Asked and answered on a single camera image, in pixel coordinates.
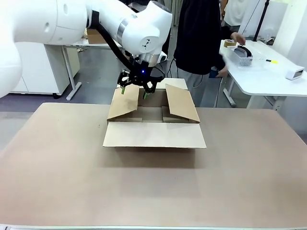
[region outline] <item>cardboard box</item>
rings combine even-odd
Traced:
[[[97,30],[87,29],[87,39],[89,44],[106,44],[106,41]]]
[[[114,92],[104,147],[169,147],[203,149],[206,144],[188,90],[172,85],[143,99],[136,85]]]

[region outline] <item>headphones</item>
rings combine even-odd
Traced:
[[[250,50],[244,47],[243,45],[238,45],[238,47],[234,50],[234,52],[240,58],[252,58],[253,55],[251,54]]]

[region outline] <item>floor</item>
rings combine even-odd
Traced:
[[[162,64],[166,72],[169,70],[173,59],[176,41],[177,30],[175,28],[172,31],[170,40],[169,60]],[[117,85],[117,78],[123,65],[111,50],[88,49],[79,53],[79,59],[81,68],[75,77],[75,81],[81,81],[82,86],[70,102],[66,100],[66,96],[71,91],[71,87],[68,87],[63,96],[57,100],[48,95],[22,94],[9,94],[0,99],[0,151],[42,103],[111,103],[113,92]],[[177,68],[175,62],[171,66],[171,73],[173,77],[176,77]],[[201,107],[213,107],[219,83],[219,79],[209,79]],[[232,97],[239,108],[246,108],[249,96],[244,95],[237,87],[234,87]],[[224,94],[219,96],[217,107],[230,107]]]

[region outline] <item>black pole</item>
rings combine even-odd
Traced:
[[[257,38],[258,38],[258,35],[259,35],[259,32],[260,32],[261,26],[262,26],[262,23],[263,23],[263,19],[264,19],[265,13],[267,12],[269,4],[270,4],[270,0],[267,0],[265,2],[265,4],[264,4],[264,9],[263,9],[263,12],[262,12],[262,16],[260,18],[260,22],[259,22],[256,34],[255,34],[254,39],[253,39],[254,42],[257,41]]]

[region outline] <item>robotic arm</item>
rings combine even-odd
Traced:
[[[98,30],[113,52],[130,70],[122,71],[118,83],[143,86],[146,93],[155,91],[164,77],[151,77],[172,21],[170,11],[151,1],[135,13],[118,0],[5,0],[0,9],[0,98],[17,85],[22,63],[16,42],[69,45],[82,37],[85,28]],[[135,56],[131,64],[117,46]]]

